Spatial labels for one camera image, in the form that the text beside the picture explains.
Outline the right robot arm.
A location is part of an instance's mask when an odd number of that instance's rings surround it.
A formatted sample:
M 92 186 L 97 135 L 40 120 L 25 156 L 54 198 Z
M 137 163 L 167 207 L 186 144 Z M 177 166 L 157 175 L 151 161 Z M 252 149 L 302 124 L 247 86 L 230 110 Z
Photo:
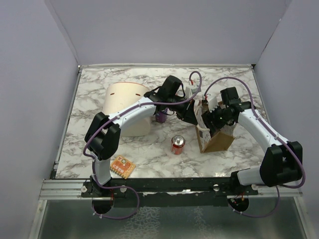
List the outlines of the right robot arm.
M 265 155 L 259 167 L 239 170 L 231 174 L 229 189 L 240 195 L 248 185 L 283 186 L 303 177 L 303 148 L 297 141 L 289 141 L 278 134 L 258 113 L 252 101 L 242 101 L 235 87 L 221 92 L 222 105 L 212 96 L 204 96 L 208 109 L 201 115 L 211 133 L 237 123 L 258 142 Z

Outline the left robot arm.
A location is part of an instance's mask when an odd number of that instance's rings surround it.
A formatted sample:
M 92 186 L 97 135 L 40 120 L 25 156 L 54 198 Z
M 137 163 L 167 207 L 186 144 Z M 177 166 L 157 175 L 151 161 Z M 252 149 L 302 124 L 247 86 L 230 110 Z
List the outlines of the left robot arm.
M 178 119 L 183 122 L 197 125 L 194 97 L 200 89 L 192 92 L 190 97 L 181 97 L 176 93 L 182 88 L 180 79 L 168 76 L 161 86 L 146 92 L 141 99 L 129 107 L 110 115 L 100 112 L 94 116 L 85 135 L 86 144 L 83 154 L 92 158 L 90 181 L 93 191 L 98 196 L 106 196 L 113 189 L 113 186 L 108 183 L 111 180 L 110 159 L 118 149 L 123 130 L 166 108 L 175 112 Z

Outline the red cola can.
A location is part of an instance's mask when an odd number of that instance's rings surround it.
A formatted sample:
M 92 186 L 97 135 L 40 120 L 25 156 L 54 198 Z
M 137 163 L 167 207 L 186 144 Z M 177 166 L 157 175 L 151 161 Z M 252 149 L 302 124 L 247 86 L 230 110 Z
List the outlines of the red cola can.
M 183 148 L 185 146 L 185 139 L 181 135 L 175 135 L 171 139 L 171 152 L 175 155 L 180 155 L 183 152 Z

